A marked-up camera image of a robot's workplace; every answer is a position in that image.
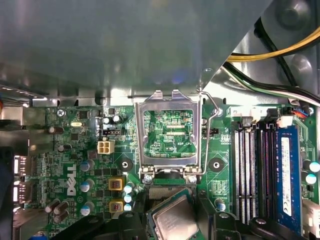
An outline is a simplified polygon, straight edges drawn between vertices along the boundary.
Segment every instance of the yellow wire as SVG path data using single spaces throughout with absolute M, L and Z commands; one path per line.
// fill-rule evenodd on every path
M 320 27 L 318 27 L 313 33 L 311 33 L 305 39 L 301 40 L 300 42 L 298 42 L 290 47 L 287 47 L 287 48 L 284 48 L 284 49 L 281 49 L 278 51 L 273 51 L 273 52 L 258 54 L 258 55 L 248 55 L 248 56 L 233 56 L 233 55 L 231 55 L 228 57 L 227 61 L 228 62 L 252 62 L 252 61 L 273 58 L 278 55 L 286 54 L 290 51 L 294 51 L 296 49 L 299 49 L 299 48 L 311 43 L 312 41 L 314 41 L 318 37 L 320 37 Z

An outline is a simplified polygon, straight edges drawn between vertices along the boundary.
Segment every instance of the metal bracket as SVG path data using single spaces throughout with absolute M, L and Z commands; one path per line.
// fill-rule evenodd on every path
M 145 130 L 144 114 L 147 111 L 191 110 L 193 114 L 190 141 L 195 146 L 195 155 L 181 158 L 149 157 L 144 154 L 144 146 L 148 142 Z M 164 98 L 162 91 L 157 90 L 142 103 L 135 103 L 136 132 L 139 151 L 139 163 L 141 173 L 143 166 L 152 165 L 156 172 L 158 169 L 181 169 L 187 165 L 197 165 L 201 168 L 201 116 L 202 104 L 199 93 L 198 101 L 192 101 L 179 90 L 173 90 L 171 98 Z

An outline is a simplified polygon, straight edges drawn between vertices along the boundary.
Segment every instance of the motherboard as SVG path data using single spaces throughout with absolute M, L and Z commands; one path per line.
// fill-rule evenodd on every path
M 205 191 L 217 211 L 232 213 L 244 224 L 253 217 L 269 217 L 299 234 L 302 198 L 319 203 L 318 179 L 309 168 L 303 169 L 317 161 L 316 117 L 292 115 L 289 105 L 222 105 L 208 126 L 214 106 L 204 104 L 200 156 L 206 172 L 188 182 L 175 172 L 151 179 L 141 174 L 133 106 L 44 109 L 54 149 L 32 157 L 31 170 L 24 177 L 32 194 L 23 205 L 49 213 L 49 222 L 41 230 L 49 238 L 83 216 L 109 221 L 118 212 L 130 211 L 143 191 L 148 191 L 149 209 L 184 189 L 191 198 Z M 277 126 L 287 122 L 279 119 L 289 115 L 292 123 L 279 130 Z M 259 121 L 252 124 L 257 116 Z M 146 111 L 144 155 L 173 163 L 194 156 L 193 117 L 191 110 Z M 301 169 L 305 173 L 299 177 Z M 290 208 L 283 207 L 288 201 Z M 274 204 L 279 205 L 277 211 L 271 207 Z M 200 232 L 194 237 L 203 239 Z

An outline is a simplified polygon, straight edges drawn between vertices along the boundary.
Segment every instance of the black wire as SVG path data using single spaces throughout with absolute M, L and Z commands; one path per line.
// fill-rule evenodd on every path
M 250 85 L 252 85 L 256 88 L 260 88 L 260 89 L 264 89 L 264 90 L 268 90 L 268 91 L 283 91 L 283 92 L 287 92 L 287 93 L 294 93 L 294 94 L 298 94 L 298 95 L 307 97 L 309 99 L 312 99 L 312 100 L 320 103 L 320 98 L 307 90 L 304 90 L 304 89 L 301 89 L 298 87 L 293 87 L 293 86 L 284 86 L 284 85 L 276 85 L 276 84 L 257 82 L 257 81 L 254 81 L 253 79 L 251 79 L 250 77 L 248 77 L 247 75 L 245 75 L 243 72 L 239 71 L 236 67 L 234 67 L 229 62 L 225 62 L 223 64 L 223 66 L 229 72 L 231 72 L 232 74 L 234 74 L 238 78 L 245 80 L 247 83 L 249 83 Z
M 257 31 L 257 34 L 258 34 L 260 40 L 262 41 L 263 45 L 265 46 L 265 48 L 267 48 L 269 50 L 269 52 L 278 51 L 278 48 L 276 47 L 274 42 L 271 40 L 271 38 L 267 34 L 267 32 L 264 28 L 264 25 L 262 24 L 261 17 L 258 19 L 258 21 L 256 21 L 254 26 L 255 26 L 255 30 Z M 277 56 L 275 58 L 275 60 L 281 66 L 290 85 L 293 87 L 297 87 L 298 86 L 297 81 L 296 81 L 294 75 L 292 74 L 285 59 L 282 56 Z

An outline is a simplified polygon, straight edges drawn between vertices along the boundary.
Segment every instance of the dell logo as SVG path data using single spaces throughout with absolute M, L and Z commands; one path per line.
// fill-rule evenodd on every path
M 77 167 L 75 164 L 73 164 L 73 166 L 68 166 L 67 170 L 68 170 L 68 174 L 67 174 L 68 180 L 66 181 L 66 183 L 68 184 L 67 195 L 75 196 L 77 194 L 77 191 L 75 188 L 76 186 L 75 177 L 77 176 L 77 172 L 76 172 Z

